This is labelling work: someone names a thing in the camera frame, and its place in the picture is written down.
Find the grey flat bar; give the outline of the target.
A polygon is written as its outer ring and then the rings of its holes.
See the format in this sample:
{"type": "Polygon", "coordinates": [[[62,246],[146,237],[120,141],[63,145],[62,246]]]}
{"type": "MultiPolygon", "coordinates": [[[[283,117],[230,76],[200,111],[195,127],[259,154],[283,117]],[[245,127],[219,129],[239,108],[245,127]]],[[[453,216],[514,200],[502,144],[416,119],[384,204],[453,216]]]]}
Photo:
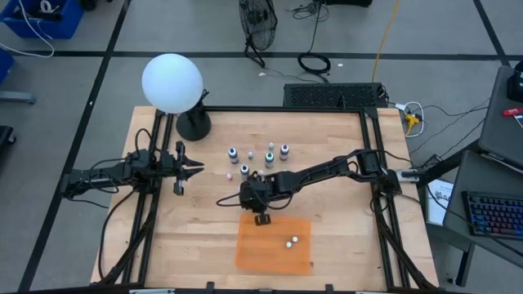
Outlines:
{"type": "Polygon", "coordinates": [[[0,91],[0,102],[17,102],[33,105],[36,98],[33,94],[19,91],[0,91]]]}

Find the black metal table frame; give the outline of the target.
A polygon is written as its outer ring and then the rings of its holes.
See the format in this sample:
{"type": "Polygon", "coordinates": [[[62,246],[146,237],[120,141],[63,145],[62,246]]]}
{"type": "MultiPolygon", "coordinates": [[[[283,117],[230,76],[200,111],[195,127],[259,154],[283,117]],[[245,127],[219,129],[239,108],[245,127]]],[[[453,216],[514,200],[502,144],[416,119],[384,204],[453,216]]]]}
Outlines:
{"type": "Polygon", "coordinates": [[[189,158],[204,165],[173,192],[165,180],[159,197],[145,283],[149,287],[216,289],[322,290],[386,289],[376,221],[369,209],[371,189],[346,177],[304,188],[290,203],[279,203],[273,216],[303,217],[311,222],[311,272],[307,275],[267,274],[235,266],[240,217],[235,206],[239,167],[227,156],[235,148],[241,156],[254,152],[252,169],[263,168],[270,142],[288,145],[289,158],[274,170],[314,166],[363,146],[357,114],[314,113],[309,110],[265,108],[252,112],[212,111],[212,130],[201,141],[186,146],[189,158]],[[227,180],[230,173],[233,178],[227,180]]]}

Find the dark grey desk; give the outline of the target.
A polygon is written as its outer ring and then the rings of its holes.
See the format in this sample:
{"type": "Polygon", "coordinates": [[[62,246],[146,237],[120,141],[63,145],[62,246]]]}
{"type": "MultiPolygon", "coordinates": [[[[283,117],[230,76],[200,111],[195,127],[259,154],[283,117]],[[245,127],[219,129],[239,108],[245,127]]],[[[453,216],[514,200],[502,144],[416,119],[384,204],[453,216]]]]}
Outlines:
{"type": "Polygon", "coordinates": [[[523,101],[509,99],[508,84],[514,73],[509,66],[498,69],[478,145],[490,156],[523,171],[523,118],[519,122],[514,115],[503,115],[508,109],[523,109],[523,101]]]}
{"type": "Polygon", "coordinates": [[[523,174],[509,167],[467,151],[461,158],[454,188],[442,226],[429,225],[429,234],[461,251],[471,244],[523,268],[523,240],[493,239],[471,235],[463,221],[466,217],[463,191],[482,192],[494,196],[523,201],[523,174]]]}

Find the orange mat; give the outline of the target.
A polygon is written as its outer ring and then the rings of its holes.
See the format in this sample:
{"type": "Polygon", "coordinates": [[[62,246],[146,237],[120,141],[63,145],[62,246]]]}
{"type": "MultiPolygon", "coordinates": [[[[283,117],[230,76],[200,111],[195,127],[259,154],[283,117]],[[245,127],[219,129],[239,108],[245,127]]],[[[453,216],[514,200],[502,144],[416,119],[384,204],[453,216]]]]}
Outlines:
{"type": "Polygon", "coordinates": [[[269,225],[256,225],[253,215],[239,221],[235,266],[268,274],[311,272],[311,222],[305,218],[273,216],[269,225]],[[292,237],[297,236],[297,243],[292,237]]]}

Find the black floor fan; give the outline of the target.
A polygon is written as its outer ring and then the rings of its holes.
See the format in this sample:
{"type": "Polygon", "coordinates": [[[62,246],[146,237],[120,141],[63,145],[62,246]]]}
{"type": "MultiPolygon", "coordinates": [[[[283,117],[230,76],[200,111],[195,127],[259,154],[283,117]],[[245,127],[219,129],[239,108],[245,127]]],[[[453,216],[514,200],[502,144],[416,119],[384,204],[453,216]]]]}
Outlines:
{"type": "Polygon", "coordinates": [[[269,48],[274,39],[278,24],[273,0],[239,0],[240,24],[244,31],[244,56],[266,67],[259,54],[269,48]]]}

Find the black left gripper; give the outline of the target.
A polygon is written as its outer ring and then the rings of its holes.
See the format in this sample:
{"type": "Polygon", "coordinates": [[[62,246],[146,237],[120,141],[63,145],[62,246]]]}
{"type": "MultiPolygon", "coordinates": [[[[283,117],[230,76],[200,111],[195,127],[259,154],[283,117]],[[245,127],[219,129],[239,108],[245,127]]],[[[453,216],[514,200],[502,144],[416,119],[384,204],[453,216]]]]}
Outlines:
{"type": "Polygon", "coordinates": [[[175,177],[174,194],[183,195],[184,188],[182,181],[189,180],[192,176],[202,172],[203,169],[184,169],[187,167],[202,167],[203,163],[189,159],[185,155],[185,145],[181,141],[176,142],[176,155],[163,151],[160,156],[160,171],[163,177],[175,177]]]}

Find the white globe lamp black base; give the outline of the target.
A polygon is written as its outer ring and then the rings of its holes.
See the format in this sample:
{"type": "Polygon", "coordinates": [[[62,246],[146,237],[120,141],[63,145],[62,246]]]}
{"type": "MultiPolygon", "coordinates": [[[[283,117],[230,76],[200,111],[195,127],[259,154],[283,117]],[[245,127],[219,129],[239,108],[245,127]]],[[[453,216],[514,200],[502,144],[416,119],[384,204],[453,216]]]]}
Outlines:
{"type": "Polygon", "coordinates": [[[208,91],[190,59],[174,53],[156,56],[142,72],[141,87],[152,106],[177,118],[176,130],[181,138],[202,140],[211,131],[211,119],[203,104],[208,91]]]}

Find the black device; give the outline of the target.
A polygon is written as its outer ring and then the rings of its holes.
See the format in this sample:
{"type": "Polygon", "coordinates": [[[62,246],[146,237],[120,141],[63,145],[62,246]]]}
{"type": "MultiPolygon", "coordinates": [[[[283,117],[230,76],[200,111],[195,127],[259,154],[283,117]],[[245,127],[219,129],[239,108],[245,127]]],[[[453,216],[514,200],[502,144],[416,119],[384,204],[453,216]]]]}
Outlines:
{"type": "Polygon", "coordinates": [[[514,67],[513,75],[507,80],[507,98],[523,103],[523,60],[514,67]]]}

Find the backlit black keyboard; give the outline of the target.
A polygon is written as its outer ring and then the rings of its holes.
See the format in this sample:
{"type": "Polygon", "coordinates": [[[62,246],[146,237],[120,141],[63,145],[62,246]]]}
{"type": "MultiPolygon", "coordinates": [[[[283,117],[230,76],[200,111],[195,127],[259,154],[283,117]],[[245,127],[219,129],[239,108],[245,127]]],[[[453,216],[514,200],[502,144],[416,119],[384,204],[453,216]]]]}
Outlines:
{"type": "Polygon", "coordinates": [[[461,195],[472,235],[523,239],[523,196],[470,190],[461,195]]]}

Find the blue plastic bin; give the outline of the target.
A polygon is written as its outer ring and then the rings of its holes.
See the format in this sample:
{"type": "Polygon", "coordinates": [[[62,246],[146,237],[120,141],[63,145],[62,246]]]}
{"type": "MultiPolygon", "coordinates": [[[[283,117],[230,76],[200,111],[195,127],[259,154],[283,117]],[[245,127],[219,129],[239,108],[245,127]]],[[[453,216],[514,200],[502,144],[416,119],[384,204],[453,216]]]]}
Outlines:
{"type": "Polygon", "coordinates": [[[13,57],[7,51],[4,51],[2,48],[0,48],[0,85],[9,74],[13,64],[13,57]]]}
{"type": "Polygon", "coordinates": [[[0,22],[21,38],[71,39],[83,17],[78,0],[8,0],[0,22]]]}

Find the white paper sheet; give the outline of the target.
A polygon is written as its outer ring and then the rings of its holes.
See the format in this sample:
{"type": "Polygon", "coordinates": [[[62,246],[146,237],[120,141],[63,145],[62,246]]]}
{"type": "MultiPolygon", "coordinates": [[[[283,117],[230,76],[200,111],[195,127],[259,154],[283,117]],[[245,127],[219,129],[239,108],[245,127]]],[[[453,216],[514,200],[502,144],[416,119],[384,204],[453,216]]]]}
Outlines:
{"type": "Polygon", "coordinates": [[[426,222],[431,225],[443,225],[446,208],[454,185],[443,180],[434,180],[427,185],[426,222]]]}

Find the black vented computer case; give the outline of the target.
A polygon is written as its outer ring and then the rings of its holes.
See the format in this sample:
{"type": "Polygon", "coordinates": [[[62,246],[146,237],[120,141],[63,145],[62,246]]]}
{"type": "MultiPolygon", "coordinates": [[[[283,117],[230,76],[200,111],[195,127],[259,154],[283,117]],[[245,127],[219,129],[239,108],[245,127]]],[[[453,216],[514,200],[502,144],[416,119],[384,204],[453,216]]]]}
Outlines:
{"type": "Polygon", "coordinates": [[[386,108],[388,100],[387,91],[379,82],[289,83],[284,86],[283,106],[326,109],[386,108]]]}

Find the white power strip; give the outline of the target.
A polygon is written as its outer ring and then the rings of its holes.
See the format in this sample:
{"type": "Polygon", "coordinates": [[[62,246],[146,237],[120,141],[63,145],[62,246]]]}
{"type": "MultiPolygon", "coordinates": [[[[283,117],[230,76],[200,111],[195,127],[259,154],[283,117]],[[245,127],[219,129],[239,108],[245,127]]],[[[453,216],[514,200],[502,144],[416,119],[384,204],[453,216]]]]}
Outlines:
{"type": "Polygon", "coordinates": [[[406,138],[414,138],[414,137],[420,136],[424,133],[425,118],[424,118],[424,111],[423,111],[422,105],[420,103],[418,103],[417,101],[410,101],[405,104],[395,103],[394,106],[404,114],[404,118],[405,118],[406,114],[412,114],[412,115],[416,115],[420,119],[420,123],[416,124],[413,127],[408,127],[408,124],[407,124],[407,131],[405,133],[406,138]],[[410,105],[417,106],[418,109],[412,110],[410,108],[410,105]],[[413,129],[416,126],[419,126],[419,130],[418,130],[418,132],[413,133],[413,129]]]}

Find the black equipment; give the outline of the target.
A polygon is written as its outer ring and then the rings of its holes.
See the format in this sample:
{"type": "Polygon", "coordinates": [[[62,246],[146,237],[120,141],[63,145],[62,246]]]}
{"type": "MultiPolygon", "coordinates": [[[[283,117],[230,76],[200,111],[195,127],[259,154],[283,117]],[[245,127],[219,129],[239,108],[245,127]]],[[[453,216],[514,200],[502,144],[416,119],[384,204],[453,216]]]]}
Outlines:
{"type": "Polygon", "coordinates": [[[327,5],[352,5],[358,7],[369,7],[373,0],[325,0],[327,5]]]}

